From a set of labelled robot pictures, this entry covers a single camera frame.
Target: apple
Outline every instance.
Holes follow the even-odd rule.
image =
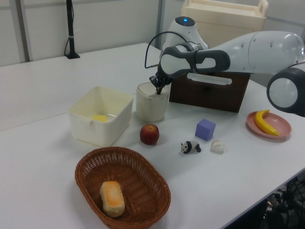
[[[159,139],[159,129],[154,124],[146,124],[141,128],[140,139],[146,145],[154,145]]]

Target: black stand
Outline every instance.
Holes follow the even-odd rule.
[[[67,54],[66,57],[68,59],[80,58],[80,56],[75,52],[75,48],[74,48],[72,0],[67,0],[67,16],[68,16],[70,53]]]

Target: brown wooden box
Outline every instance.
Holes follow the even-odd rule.
[[[184,75],[172,82],[169,101],[238,113],[250,74],[214,73],[213,76],[230,78],[232,83],[228,85],[202,83],[188,79]]]

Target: pink plate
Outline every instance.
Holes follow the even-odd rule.
[[[264,115],[264,120],[268,124],[273,126],[275,129],[277,129],[279,136],[266,134],[256,125],[256,123],[254,121],[255,114],[256,114],[256,111],[250,113],[247,116],[247,124],[250,127],[250,129],[252,129],[254,132],[258,133],[259,135],[268,137],[268,138],[283,138],[283,137],[287,137],[290,134],[290,132],[291,132],[290,124],[282,117],[280,117],[276,114],[270,113],[270,112],[268,112]]]

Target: banana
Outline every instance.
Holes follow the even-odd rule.
[[[264,111],[257,111],[254,117],[254,121],[257,124],[257,126],[265,133],[269,135],[279,136],[278,131],[264,120],[264,115],[269,111],[270,111],[269,109]]]

